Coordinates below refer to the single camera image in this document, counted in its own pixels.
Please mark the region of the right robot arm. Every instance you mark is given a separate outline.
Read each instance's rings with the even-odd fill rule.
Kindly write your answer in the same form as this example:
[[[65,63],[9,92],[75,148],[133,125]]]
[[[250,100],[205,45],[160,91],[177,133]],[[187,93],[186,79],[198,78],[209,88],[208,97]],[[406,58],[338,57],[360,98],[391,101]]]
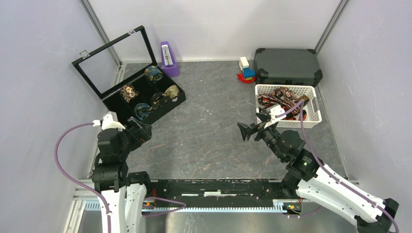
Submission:
[[[255,141],[263,140],[279,161],[286,163],[287,173],[280,186],[283,196],[313,201],[346,219],[359,233],[389,233],[392,227],[399,232],[395,224],[397,201],[361,190],[305,149],[297,131],[280,133],[276,124],[266,126],[267,116],[263,119],[259,124],[238,122],[237,126],[244,141],[254,135]]]

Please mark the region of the blue yellow patterned tie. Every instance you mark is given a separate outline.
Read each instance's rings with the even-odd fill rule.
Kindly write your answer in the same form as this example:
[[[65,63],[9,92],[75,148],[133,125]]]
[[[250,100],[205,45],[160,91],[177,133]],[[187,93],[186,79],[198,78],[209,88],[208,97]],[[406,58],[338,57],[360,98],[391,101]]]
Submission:
[[[153,111],[152,106],[146,103],[138,103],[134,107],[134,113],[139,120],[143,120],[148,117]]]

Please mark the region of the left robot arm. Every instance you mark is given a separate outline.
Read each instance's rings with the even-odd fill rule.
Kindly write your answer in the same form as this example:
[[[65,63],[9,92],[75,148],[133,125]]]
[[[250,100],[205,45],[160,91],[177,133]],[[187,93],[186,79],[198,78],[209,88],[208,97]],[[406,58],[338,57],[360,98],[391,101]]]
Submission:
[[[99,193],[102,216],[111,219],[107,232],[137,233],[140,227],[144,198],[151,195],[153,185],[147,172],[128,172],[128,155],[149,141],[152,127],[128,119],[129,126],[108,113],[94,125],[101,127],[98,134],[98,155],[95,158],[92,181]]]

